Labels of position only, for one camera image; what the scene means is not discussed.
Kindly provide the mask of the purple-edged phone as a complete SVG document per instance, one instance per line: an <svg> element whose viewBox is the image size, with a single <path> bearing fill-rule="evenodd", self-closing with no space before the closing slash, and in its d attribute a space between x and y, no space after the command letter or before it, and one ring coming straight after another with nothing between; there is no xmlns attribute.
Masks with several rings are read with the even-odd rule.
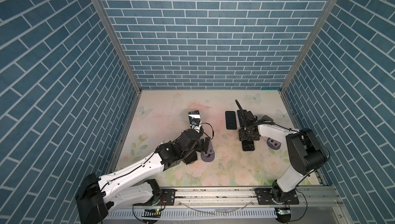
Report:
<svg viewBox="0 0 395 224"><path fill-rule="evenodd" d="M242 150L245 152L254 151L255 150L254 141L243 140L242 141Z"/></svg>

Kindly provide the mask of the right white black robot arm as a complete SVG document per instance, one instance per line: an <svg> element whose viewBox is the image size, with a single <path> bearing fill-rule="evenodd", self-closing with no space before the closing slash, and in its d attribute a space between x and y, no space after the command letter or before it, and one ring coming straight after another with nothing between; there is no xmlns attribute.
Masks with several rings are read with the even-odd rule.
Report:
<svg viewBox="0 0 395 224"><path fill-rule="evenodd" d="M273 182L270 189L256 190L259 200L263 204L298 204L297 186L329 160L329 152L309 128L286 128L276 124L269 116L258 119L244 109L238 110L237 114L239 140L244 151L254 151L254 142L261 137L267 137L267 145L274 150L282 145L287 147L290 166Z"/></svg>

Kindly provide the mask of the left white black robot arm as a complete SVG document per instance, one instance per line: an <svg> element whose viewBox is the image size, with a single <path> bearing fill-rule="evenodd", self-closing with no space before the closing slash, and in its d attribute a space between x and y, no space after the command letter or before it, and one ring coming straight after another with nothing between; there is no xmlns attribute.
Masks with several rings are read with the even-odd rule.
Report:
<svg viewBox="0 0 395 224"><path fill-rule="evenodd" d="M181 162L192 164L198 153L207 153L211 143L204 131L186 129L173 141L160 144L142 160L113 173L87 175L75 195L82 224L99 224L117 209L133 204L156 203L162 191L151 176Z"/></svg>

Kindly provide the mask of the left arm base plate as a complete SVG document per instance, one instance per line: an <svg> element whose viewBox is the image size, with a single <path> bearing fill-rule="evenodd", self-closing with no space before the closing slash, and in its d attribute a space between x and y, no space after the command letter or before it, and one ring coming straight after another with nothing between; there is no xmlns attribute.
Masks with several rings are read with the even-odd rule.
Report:
<svg viewBox="0 0 395 224"><path fill-rule="evenodd" d="M146 206L173 206L175 202L176 189L161 189L160 196L154 196L148 202L144 203Z"/></svg>

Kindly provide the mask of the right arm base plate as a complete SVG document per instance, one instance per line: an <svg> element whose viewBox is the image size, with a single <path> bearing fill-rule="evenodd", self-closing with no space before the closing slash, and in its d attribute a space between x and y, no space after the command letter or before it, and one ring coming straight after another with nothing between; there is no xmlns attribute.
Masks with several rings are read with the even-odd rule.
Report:
<svg viewBox="0 0 395 224"><path fill-rule="evenodd" d="M280 188L255 188L254 193L259 205L299 204L296 190L285 193Z"/></svg>

